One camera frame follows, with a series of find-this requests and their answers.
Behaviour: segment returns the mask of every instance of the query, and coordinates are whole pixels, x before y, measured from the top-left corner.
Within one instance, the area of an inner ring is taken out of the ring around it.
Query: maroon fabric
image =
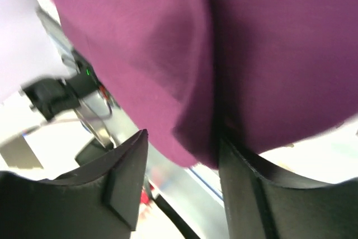
[[[53,0],[150,141],[216,165],[215,113],[259,153],[358,112],[357,0]]]

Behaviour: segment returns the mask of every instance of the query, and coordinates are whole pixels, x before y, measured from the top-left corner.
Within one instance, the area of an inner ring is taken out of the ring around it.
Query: blue line
[[[211,187],[204,179],[202,179],[201,176],[197,172],[195,172],[192,168],[189,168],[189,170],[198,178],[202,183],[204,183],[205,186],[207,186],[218,198],[220,198],[221,201],[223,201],[223,196],[219,194],[213,187]]]

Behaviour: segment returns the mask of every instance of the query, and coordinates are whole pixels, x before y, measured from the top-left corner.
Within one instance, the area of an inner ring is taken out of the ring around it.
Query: cloth
[[[216,166],[215,117],[261,153],[358,112],[356,0],[53,1],[100,80],[181,166]]]

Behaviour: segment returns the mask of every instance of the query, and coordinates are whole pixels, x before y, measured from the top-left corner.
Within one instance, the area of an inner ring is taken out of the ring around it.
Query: purple cloth
[[[53,1],[98,77],[181,166],[216,166],[214,112],[257,153],[358,112],[357,0]]]

